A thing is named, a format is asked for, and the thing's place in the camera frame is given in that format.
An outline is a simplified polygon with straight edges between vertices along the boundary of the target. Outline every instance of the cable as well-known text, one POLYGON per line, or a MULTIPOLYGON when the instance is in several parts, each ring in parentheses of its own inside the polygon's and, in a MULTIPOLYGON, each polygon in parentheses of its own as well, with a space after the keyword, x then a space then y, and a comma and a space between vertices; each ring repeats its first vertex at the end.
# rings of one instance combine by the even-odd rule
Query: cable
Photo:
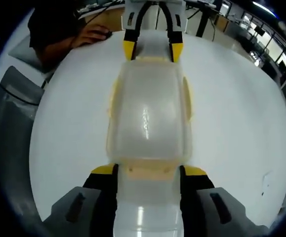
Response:
POLYGON ((212 27, 213 27, 213 29, 214 29, 214 32, 213 32, 213 39, 212 39, 212 42, 214 42, 214 38, 215 38, 215 25, 213 24, 213 22, 212 22, 211 18, 209 18, 209 20, 210 20, 211 25, 212 25, 212 27))
POLYGON ((94 17, 92 17, 89 21, 86 22, 86 25, 88 25, 91 21, 93 21, 94 18, 100 16, 103 12, 105 12, 106 10, 108 10, 108 8, 110 6, 115 5, 115 3, 117 3, 119 0, 114 0, 113 2, 110 3, 110 5, 108 5, 105 9, 103 9, 102 11, 100 11, 98 14, 96 14, 94 17))
POLYGON ((155 30, 157 30, 157 26, 158 26, 158 18, 159 18, 159 13, 161 11, 161 8, 158 6, 158 12, 157 12, 157 20, 156 20, 156 26, 155 26, 155 30))
POLYGON ((12 94, 10 91, 8 91, 3 85, 1 85, 0 83, 0 88, 3 89, 6 93, 8 93, 9 95, 13 96, 14 98, 26 103, 26 104, 29 104, 29 105, 34 105, 34 106, 39 106, 39 104, 35 104, 35 103, 31 103, 29 101, 26 101, 24 99, 21 99, 20 97, 16 96, 15 94, 12 94))
POLYGON ((188 20, 191 19, 192 17, 194 17, 199 11, 200 11, 200 9, 198 9, 195 13, 193 13, 191 16, 189 16, 188 20))

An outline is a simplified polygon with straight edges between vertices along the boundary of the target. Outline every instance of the plastic container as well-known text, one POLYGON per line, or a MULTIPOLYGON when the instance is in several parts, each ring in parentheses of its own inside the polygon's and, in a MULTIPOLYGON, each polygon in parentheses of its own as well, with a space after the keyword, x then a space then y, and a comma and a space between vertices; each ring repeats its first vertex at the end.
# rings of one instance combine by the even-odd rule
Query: plastic container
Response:
POLYGON ((110 107, 107 153, 122 159, 185 161, 191 155, 191 100, 179 64, 160 58, 124 63, 110 107))
POLYGON ((183 237, 180 175, 172 180, 130 180, 121 166, 115 237, 183 237))

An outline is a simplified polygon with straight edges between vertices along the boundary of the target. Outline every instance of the white table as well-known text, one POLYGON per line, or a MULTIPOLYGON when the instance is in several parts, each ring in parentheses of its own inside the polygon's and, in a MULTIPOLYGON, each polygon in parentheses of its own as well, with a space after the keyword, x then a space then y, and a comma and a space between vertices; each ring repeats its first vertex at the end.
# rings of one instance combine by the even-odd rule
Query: white table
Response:
MULTIPOLYGON (((107 109, 125 62, 122 40, 117 32, 70 52, 42 97, 30 176, 43 220, 92 169, 108 163, 107 109)), ((286 193, 286 108, 277 85, 239 54, 193 36, 184 35, 180 61, 193 91, 189 163, 237 198, 255 224, 270 226, 286 193)))

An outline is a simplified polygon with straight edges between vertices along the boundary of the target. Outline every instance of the person's hand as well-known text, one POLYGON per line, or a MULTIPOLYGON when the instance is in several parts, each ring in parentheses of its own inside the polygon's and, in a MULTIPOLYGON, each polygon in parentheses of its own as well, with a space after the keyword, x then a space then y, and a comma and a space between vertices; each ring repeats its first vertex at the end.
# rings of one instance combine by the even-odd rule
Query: person's hand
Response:
POLYGON ((73 39, 71 48, 77 48, 83 44, 93 44, 105 40, 109 30, 100 25, 86 25, 73 39))

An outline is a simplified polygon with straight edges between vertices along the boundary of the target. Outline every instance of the person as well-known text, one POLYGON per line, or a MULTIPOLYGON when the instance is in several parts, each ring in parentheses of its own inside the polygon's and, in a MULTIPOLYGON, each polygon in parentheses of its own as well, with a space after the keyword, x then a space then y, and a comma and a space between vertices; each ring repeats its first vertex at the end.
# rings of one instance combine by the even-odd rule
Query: person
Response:
POLYGON ((45 68, 53 68, 68 52, 105 40, 109 29, 86 24, 76 16, 75 0, 40 0, 29 20, 30 47, 45 68))

